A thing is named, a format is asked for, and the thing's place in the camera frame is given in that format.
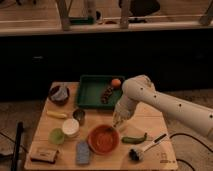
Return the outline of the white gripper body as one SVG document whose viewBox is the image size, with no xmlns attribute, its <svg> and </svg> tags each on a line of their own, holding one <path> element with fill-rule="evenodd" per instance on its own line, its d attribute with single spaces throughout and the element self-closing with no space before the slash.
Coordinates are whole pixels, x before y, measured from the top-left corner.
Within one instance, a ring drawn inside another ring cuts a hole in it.
<svg viewBox="0 0 213 171">
<path fill-rule="evenodd" d="M 120 128 L 129 120 L 136 110 L 138 101 L 135 101 L 126 95 L 122 95 L 115 105 L 113 112 L 113 126 Z"/>
</svg>

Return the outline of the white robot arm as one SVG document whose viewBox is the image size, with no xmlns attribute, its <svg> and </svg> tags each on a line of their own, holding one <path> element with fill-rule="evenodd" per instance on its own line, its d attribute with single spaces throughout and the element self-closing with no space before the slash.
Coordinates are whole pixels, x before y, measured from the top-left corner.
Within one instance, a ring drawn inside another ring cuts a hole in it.
<svg viewBox="0 0 213 171">
<path fill-rule="evenodd" d="M 156 91 L 146 75 L 125 80 L 122 96 L 114 108 L 113 125 L 120 126 L 134 116 L 136 106 L 146 103 L 213 141 L 213 109 Z"/>
</svg>

